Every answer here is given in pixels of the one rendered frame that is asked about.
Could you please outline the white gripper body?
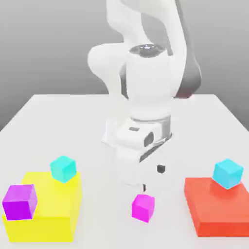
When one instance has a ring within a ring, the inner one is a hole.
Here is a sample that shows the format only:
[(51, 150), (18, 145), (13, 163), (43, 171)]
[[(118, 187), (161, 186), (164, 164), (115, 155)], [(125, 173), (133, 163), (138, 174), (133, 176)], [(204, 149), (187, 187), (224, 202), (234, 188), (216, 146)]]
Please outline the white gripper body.
[(148, 149), (134, 149), (125, 145), (117, 145), (115, 164), (120, 180), (126, 185), (142, 186), (143, 180), (140, 164), (171, 138), (172, 134), (161, 142), (149, 145)]

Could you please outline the small magenta cube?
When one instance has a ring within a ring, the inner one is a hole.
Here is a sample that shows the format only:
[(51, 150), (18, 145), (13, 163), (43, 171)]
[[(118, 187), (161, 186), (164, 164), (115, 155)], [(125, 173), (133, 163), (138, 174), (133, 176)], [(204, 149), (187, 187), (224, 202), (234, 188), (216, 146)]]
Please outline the small magenta cube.
[(131, 216), (148, 223), (154, 213), (155, 198), (149, 195), (137, 195), (132, 202)]

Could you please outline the small turquoise cube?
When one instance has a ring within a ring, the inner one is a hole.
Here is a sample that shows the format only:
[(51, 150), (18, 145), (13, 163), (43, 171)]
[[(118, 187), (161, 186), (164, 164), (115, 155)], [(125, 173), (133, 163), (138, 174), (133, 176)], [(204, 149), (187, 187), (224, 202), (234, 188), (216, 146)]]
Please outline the small turquoise cube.
[(50, 163), (51, 175), (54, 179), (67, 183), (76, 174), (76, 161), (67, 156), (60, 156)]

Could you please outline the small cyan cube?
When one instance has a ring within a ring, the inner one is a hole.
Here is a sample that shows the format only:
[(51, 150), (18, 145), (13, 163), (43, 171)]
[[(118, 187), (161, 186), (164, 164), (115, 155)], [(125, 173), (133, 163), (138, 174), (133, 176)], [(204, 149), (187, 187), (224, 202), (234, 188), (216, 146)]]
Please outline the small cyan cube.
[(212, 179), (229, 190), (240, 184), (243, 172), (244, 167), (231, 159), (225, 159), (215, 164)]

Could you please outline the small purple cube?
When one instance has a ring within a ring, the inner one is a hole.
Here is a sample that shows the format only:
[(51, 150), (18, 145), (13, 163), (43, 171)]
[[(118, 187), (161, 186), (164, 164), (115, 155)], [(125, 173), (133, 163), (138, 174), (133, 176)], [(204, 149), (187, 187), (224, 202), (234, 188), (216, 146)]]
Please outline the small purple cube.
[(8, 221), (32, 219), (37, 206), (35, 185), (10, 185), (2, 206)]

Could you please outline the large orange box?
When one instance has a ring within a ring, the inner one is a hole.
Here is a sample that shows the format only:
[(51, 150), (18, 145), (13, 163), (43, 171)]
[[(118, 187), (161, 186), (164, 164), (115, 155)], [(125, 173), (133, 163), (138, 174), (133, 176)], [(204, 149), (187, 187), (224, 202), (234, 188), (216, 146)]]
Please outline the large orange box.
[(249, 192), (212, 178), (186, 178), (184, 195), (199, 237), (249, 237)]

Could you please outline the large yellow box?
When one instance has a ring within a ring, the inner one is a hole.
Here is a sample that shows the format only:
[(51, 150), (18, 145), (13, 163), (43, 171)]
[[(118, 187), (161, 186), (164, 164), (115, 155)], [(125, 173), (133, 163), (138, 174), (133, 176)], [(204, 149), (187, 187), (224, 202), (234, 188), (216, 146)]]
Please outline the large yellow box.
[(27, 172), (21, 184), (34, 184), (37, 206), (33, 219), (3, 223), (10, 242), (72, 242), (82, 201), (82, 181), (78, 172), (67, 183), (50, 172)]

